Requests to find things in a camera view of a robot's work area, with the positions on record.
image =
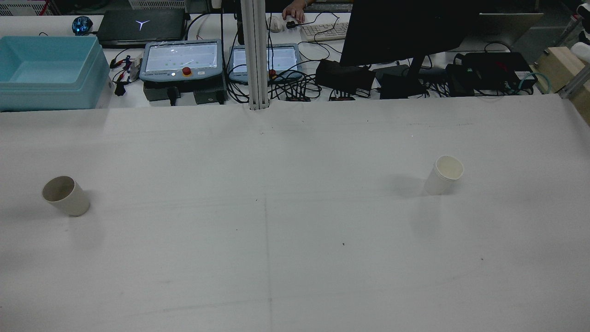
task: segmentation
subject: blue cable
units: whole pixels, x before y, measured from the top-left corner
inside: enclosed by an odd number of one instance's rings
[[[527,77],[529,77],[529,76],[533,76],[533,75],[539,75],[539,76],[541,76],[542,78],[544,78],[544,79],[545,79],[545,81],[547,82],[547,91],[545,92],[545,94],[547,94],[547,93],[550,93],[550,92],[551,92],[551,87],[552,87],[552,86],[551,86],[551,80],[549,80],[549,78],[548,78],[548,77],[547,77],[545,74],[543,74],[543,73],[528,73],[527,75],[525,75],[525,76],[524,76],[524,77],[523,77],[523,78],[520,80],[520,83],[518,84],[518,89],[519,89],[519,90],[522,90],[522,83],[524,83],[524,82],[525,82],[525,80],[527,79]]]

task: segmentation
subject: black monitor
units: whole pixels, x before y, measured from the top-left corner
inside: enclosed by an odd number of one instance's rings
[[[356,0],[341,66],[413,58],[395,85],[415,92],[425,57],[458,47],[481,9],[477,0]]]

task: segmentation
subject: paper cup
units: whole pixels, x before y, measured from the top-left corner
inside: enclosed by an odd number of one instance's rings
[[[43,199],[65,214],[81,216],[90,207],[86,193],[71,177],[57,177],[43,187]]]
[[[463,164],[454,157],[438,157],[424,184],[424,190],[430,195],[440,195],[463,175]]]

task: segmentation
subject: light blue plastic bin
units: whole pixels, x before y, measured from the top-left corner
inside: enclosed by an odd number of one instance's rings
[[[94,108],[109,76],[96,37],[0,39],[0,110]]]

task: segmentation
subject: black laptop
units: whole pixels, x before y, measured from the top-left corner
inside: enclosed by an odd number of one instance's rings
[[[104,48],[142,48],[152,41],[182,40],[184,9],[107,11],[97,37]]]

